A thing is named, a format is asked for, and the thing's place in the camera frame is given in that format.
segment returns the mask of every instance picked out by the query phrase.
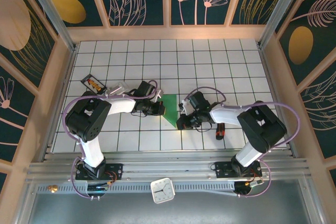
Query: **gold circle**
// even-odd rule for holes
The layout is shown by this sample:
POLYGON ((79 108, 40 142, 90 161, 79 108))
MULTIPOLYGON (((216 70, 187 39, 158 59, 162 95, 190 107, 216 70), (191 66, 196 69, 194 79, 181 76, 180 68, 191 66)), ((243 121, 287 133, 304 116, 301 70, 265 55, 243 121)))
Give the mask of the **gold circle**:
POLYGON ((86 12, 84 6, 78 0, 51 0, 58 11, 61 19, 78 24, 85 20, 86 12))
POLYGON ((23 0, 0 0, 0 45, 18 51, 30 38, 29 9, 23 0))
POLYGON ((300 65, 305 62, 313 48, 313 33, 305 26, 299 26, 294 30, 289 39, 289 58, 300 65))

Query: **green paper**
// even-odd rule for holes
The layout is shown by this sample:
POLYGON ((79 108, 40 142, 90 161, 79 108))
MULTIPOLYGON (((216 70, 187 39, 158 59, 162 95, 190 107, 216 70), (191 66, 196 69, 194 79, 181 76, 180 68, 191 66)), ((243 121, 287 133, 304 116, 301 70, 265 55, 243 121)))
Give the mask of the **green paper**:
POLYGON ((163 101, 163 105, 166 108, 163 117, 176 128, 178 118, 176 94, 164 94, 159 101, 163 101))

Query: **clock face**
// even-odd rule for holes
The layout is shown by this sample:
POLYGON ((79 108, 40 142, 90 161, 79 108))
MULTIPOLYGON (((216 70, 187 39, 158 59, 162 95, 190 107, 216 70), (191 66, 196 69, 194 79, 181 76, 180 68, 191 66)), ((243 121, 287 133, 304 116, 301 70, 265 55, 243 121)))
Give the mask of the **clock face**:
POLYGON ((153 181, 151 189, 154 202, 157 204, 172 200, 175 196, 173 183, 169 178, 153 181))

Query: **grid tile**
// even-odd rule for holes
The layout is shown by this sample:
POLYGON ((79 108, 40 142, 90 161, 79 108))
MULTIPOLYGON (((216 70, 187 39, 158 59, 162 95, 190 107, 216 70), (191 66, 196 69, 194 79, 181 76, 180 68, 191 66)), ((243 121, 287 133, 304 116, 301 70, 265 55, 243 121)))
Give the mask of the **grid tile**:
MULTIPOLYGON (((239 39, 83 41, 64 106, 86 91, 80 80, 88 73, 107 87, 125 81, 130 89, 136 89, 142 80, 155 79, 165 94, 176 94, 177 104, 203 86, 224 92, 227 105, 272 101, 256 49, 254 40, 239 39)), ((223 100, 213 90, 201 91, 210 103, 223 100)), ((276 114, 274 106, 270 107, 276 114)), ((202 130, 209 131, 202 133, 177 131, 163 116, 136 115, 120 113, 107 117, 99 135, 103 152, 220 150, 245 145, 240 125, 226 124, 226 136, 218 141, 216 124, 212 129, 210 124, 203 124, 202 130)), ((80 151, 65 134, 60 119, 52 151, 80 151)))

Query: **analog clock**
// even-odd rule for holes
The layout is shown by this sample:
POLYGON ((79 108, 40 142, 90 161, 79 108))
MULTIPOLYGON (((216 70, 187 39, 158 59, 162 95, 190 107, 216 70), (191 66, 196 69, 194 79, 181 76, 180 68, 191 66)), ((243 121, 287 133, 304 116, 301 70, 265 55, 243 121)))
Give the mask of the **analog clock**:
POLYGON ((153 200, 155 203, 163 203, 172 200, 175 196, 173 182, 169 178, 163 178, 151 183, 153 200))

